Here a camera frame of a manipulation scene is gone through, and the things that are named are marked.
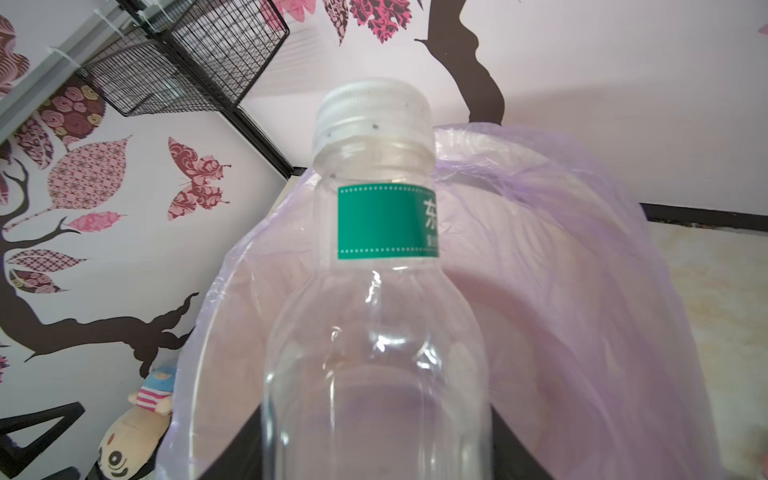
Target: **purple plastic bag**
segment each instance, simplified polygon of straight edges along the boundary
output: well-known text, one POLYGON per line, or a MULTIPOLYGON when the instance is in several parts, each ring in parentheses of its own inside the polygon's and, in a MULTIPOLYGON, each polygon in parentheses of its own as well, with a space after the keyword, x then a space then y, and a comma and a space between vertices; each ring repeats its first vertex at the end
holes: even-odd
MULTIPOLYGON (((559 480, 722 478, 690 328, 639 204, 564 137, 435 136, 443 269, 528 450, 559 480)), ((158 478, 199 477, 258 406, 266 338, 312 265, 317 180, 309 170, 227 254, 179 359, 158 478)))

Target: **white bottle cap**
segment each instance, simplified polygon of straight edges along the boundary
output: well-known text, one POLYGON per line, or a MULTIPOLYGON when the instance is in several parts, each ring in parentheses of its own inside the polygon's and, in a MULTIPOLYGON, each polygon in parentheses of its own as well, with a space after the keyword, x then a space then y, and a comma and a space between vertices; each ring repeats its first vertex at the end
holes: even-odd
POLYGON ((434 154, 429 102, 411 85, 390 78, 372 78, 335 88, 317 111, 313 156, 326 145, 350 137, 411 141, 434 154))

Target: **bottle label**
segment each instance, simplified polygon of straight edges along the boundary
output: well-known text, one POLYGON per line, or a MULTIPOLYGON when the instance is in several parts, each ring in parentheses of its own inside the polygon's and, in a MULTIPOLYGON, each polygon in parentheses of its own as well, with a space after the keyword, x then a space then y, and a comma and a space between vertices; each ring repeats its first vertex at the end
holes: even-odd
POLYGON ((339 189, 339 260, 438 257, 435 191, 419 185, 339 189))

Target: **clear plastic bottle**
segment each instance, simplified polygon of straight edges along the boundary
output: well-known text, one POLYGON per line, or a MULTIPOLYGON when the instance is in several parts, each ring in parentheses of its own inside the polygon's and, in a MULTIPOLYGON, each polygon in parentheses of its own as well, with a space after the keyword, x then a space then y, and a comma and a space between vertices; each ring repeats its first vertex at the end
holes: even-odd
POLYGON ((323 100, 315 266, 267 345, 264 478, 491 478, 488 367, 440 268, 431 125, 397 81, 323 100))

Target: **wire basket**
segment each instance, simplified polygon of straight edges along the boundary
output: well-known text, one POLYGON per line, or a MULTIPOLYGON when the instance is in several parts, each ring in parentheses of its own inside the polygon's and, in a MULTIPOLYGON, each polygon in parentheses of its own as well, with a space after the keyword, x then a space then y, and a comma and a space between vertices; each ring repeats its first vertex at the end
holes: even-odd
POLYGON ((78 71, 123 115, 229 111, 288 36, 271 0, 177 0, 78 71))

